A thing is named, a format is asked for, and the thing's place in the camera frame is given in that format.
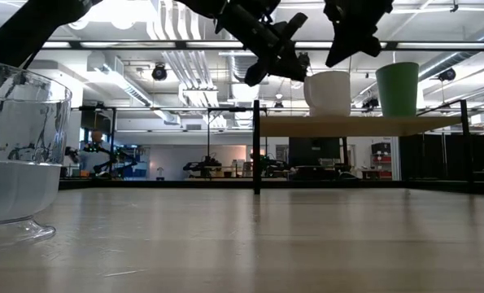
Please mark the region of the white plastic cup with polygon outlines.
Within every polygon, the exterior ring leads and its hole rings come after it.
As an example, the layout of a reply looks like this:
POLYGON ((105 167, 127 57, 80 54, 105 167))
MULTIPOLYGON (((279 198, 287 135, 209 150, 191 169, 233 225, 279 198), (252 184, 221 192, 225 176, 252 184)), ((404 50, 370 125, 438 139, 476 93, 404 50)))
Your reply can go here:
POLYGON ((351 80, 348 72, 318 72, 306 77, 303 94, 310 116, 351 114, 351 80))

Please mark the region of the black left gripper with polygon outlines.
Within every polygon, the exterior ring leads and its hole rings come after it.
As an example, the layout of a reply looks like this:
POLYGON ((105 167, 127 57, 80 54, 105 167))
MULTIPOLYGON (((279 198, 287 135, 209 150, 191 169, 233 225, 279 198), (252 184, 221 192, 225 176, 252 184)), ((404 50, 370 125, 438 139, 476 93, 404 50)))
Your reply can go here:
POLYGON ((216 17, 216 31, 227 30, 251 51, 258 60, 246 70, 245 83, 258 85, 274 75, 302 80, 307 74, 307 61, 295 53, 294 34, 308 17, 296 13, 289 21, 275 23, 272 13, 278 2, 226 2, 216 17))

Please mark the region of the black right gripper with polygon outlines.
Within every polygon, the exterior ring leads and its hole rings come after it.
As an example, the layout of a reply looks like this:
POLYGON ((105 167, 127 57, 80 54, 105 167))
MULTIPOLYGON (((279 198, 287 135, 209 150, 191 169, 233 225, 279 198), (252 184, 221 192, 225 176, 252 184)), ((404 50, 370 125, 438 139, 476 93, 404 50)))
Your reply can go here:
POLYGON ((334 41, 325 65, 329 68, 363 52, 378 57, 382 44, 374 36, 384 14, 393 11, 394 0, 325 0, 324 13, 334 27, 334 41))

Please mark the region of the green plastic cup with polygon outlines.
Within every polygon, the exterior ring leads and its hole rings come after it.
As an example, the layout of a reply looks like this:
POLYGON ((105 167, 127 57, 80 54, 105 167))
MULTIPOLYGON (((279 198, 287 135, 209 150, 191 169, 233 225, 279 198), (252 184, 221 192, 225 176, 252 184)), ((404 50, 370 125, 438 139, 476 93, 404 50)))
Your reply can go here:
POLYGON ((379 101, 384 117, 416 115, 419 65, 392 63, 376 71, 379 101))

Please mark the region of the black background cabinet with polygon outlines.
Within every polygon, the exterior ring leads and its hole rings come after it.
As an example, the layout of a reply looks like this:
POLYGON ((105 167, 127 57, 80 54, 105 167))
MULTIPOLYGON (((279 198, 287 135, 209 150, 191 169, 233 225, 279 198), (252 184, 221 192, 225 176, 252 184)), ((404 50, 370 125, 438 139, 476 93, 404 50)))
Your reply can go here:
POLYGON ((340 158, 340 138, 289 138, 291 166, 319 165, 319 159, 340 158))

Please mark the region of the clear footed plastic cup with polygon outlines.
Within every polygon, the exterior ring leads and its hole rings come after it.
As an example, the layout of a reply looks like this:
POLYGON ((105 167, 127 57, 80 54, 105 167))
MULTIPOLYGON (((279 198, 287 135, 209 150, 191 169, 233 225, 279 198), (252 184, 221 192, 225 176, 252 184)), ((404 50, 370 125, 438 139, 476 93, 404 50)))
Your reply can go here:
POLYGON ((0 247, 55 234, 34 217, 58 193, 71 97, 57 81, 0 63, 0 247))

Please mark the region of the black room partition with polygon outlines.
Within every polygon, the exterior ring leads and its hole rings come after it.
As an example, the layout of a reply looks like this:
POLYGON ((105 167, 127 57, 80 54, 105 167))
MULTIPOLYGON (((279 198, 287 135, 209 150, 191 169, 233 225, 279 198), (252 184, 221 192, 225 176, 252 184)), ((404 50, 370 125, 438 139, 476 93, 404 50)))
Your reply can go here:
MULTIPOLYGON (((399 140, 401 177, 404 180, 464 181, 464 138, 417 134, 399 140)), ((484 181, 484 135, 471 136, 473 177, 484 181)))

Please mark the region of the black table edge rail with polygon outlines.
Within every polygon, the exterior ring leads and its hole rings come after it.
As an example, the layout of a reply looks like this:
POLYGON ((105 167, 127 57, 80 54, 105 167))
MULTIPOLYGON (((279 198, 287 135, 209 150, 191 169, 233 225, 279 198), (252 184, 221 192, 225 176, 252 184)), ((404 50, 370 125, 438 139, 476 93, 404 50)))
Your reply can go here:
MULTIPOLYGON (((484 195, 484 181, 263 181, 261 189, 413 189, 484 195)), ((99 181, 63 180, 60 190, 87 188, 249 189, 252 181, 99 181)))

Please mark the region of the person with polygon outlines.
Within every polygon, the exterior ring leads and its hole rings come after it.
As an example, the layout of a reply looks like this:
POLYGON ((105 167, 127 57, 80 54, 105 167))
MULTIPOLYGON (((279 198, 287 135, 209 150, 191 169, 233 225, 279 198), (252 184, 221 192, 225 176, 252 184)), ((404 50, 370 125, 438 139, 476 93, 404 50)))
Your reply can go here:
POLYGON ((94 174, 94 167, 106 163, 110 156, 105 151, 100 151, 100 148, 110 150, 110 145, 102 138, 102 132, 94 130, 91 133, 91 141, 86 143, 80 151, 80 166, 81 170, 88 171, 94 174))

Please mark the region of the wooden shelf with black frame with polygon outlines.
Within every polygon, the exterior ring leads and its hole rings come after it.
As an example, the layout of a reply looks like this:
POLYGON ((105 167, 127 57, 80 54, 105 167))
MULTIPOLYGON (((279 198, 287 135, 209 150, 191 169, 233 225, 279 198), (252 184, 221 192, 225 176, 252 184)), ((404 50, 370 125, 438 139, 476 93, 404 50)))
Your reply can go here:
POLYGON ((473 179, 472 143, 468 122, 468 107, 464 100, 459 100, 460 117, 430 116, 431 112, 445 112, 452 103, 443 103, 437 107, 429 108, 414 117, 384 117, 384 116, 271 116, 262 117, 263 108, 259 101, 254 102, 252 143, 255 150, 253 162, 253 191, 256 195, 263 188, 308 188, 305 182, 265 183, 261 179, 260 138, 264 137, 305 137, 305 138, 348 138, 348 137, 391 137, 399 138, 425 133, 450 125, 462 124, 464 137, 465 181, 347 181, 320 182, 315 188, 405 188, 417 190, 440 189, 443 191, 456 191, 473 193, 476 182, 473 179))

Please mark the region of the silver ventilation duct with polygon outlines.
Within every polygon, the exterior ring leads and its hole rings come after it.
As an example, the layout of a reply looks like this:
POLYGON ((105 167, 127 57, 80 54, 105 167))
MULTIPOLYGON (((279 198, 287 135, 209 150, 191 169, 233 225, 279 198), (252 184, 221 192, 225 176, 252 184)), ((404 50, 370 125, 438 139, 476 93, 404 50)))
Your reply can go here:
POLYGON ((231 52, 228 61, 232 78, 235 81, 244 83, 247 70, 258 61, 258 58, 249 53, 231 52))

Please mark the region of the red storage shelf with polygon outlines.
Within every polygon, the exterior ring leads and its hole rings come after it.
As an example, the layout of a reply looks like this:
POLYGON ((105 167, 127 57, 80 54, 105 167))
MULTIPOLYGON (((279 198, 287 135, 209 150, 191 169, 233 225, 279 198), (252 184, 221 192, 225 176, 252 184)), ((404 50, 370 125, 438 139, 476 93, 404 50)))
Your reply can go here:
POLYGON ((392 156, 389 142, 378 142, 371 145, 371 165, 377 170, 379 180, 392 179, 392 156))

